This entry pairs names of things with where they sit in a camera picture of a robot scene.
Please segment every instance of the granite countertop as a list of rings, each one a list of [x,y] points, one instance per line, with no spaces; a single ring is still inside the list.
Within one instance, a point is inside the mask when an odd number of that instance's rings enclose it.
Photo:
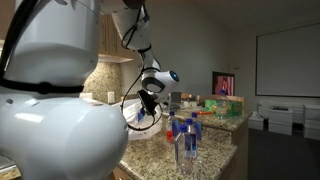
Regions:
[[[183,176],[175,169],[174,145],[166,141],[164,129],[150,139],[129,141],[118,167],[138,180],[218,179],[237,150],[231,144],[230,132],[204,128],[198,147],[201,168],[195,168],[191,175]]]
[[[187,117],[191,117],[191,112],[195,111],[205,111],[203,107],[189,107],[180,108],[175,111],[175,116],[180,120],[185,120]],[[165,117],[169,116],[168,111],[164,111],[163,115]],[[232,117],[228,119],[217,119],[213,114],[198,115],[198,121],[202,123],[203,126],[221,129],[225,131],[236,131],[250,116],[249,112],[244,112],[242,116]]]

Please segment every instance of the television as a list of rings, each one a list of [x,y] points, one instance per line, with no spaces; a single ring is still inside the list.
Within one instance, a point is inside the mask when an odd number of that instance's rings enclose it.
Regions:
[[[222,72],[212,72],[212,94],[220,94],[225,90],[227,96],[235,95],[235,75]]]

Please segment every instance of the water bottle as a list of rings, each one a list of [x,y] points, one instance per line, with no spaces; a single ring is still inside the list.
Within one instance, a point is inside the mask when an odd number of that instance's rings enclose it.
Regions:
[[[192,155],[191,147],[192,138],[188,133],[187,125],[180,125],[180,133],[174,142],[174,155],[176,169],[181,174],[191,174],[192,173]]]
[[[174,111],[169,112],[169,118],[166,123],[166,137],[167,141],[170,143],[174,142],[173,132],[172,132],[172,122],[174,120]]]
[[[216,114],[218,119],[226,119],[228,115],[228,98],[225,95],[225,90],[220,91],[220,95],[217,98]]]
[[[194,128],[193,120],[191,118],[186,119],[186,124],[188,126],[188,133],[192,138],[192,145],[191,145],[192,158],[196,159],[197,158],[197,131]]]
[[[192,112],[191,113],[191,117],[193,119],[193,124],[194,124],[194,128],[196,129],[196,133],[197,133],[197,141],[201,141],[202,138],[202,124],[201,122],[198,121],[198,114],[196,112]]]

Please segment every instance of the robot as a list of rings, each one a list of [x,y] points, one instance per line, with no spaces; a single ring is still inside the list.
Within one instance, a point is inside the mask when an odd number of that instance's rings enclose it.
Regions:
[[[100,180],[118,165],[128,125],[112,106],[80,99],[98,61],[99,16],[112,14],[143,60],[147,114],[177,86],[161,72],[144,0],[17,0],[0,59],[0,154],[24,180]]]

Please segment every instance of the white wall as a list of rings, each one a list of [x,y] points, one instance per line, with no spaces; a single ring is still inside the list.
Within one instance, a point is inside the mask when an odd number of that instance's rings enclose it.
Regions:
[[[314,20],[296,24],[274,25],[268,28],[243,29],[229,32],[228,52],[230,53],[228,53],[228,63],[240,67],[239,70],[234,71],[236,74],[236,95],[246,98],[247,110],[256,110],[259,101],[320,104],[320,99],[315,98],[255,96],[256,36],[314,22],[320,21]]]
[[[146,3],[150,14],[153,52],[163,71],[180,78],[177,91],[211,94],[212,71],[227,70],[226,34],[212,19],[188,1]],[[122,92],[129,88],[140,62],[121,64]],[[135,86],[133,93],[140,86]]]

